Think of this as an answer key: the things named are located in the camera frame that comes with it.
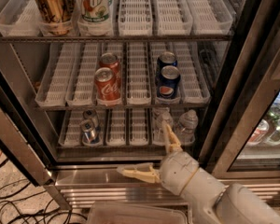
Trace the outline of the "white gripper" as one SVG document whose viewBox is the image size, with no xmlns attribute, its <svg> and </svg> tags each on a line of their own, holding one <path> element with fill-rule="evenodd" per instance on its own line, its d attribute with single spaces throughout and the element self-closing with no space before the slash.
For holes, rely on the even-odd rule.
<svg viewBox="0 0 280 224">
<path fill-rule="evenodd" d="M 174 195 L 180 195 L 199 169 L 199 163 L 190 154 L 182 151 L 181 143 L 171 126 L 166 121 L 163 121 L 161 125 L 166 153 L 169 155 L 161 161 L 160 171 L 153 167 L 152 162 L 145 162 L 121 165 L 117 168 L 117 172 L 146 183 L 161 182 L 162 186 Z"/>
</svg>

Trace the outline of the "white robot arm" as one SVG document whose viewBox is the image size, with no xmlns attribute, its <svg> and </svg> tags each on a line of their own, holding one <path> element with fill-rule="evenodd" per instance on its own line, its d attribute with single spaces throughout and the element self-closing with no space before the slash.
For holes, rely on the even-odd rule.
<svg viewBox="0 0 280 224">
<path fill-rule="evenodd" d="M 159 183 L 189 203 L 197 224 L 280 224 L 280 215 L 245 186 L 225 186 L 207 173 L 167 122 L 162 124 L 166 156 L 156 169 L 150 162 L 122 165 L 118 172 L 147 183 Z"/>
</svg>

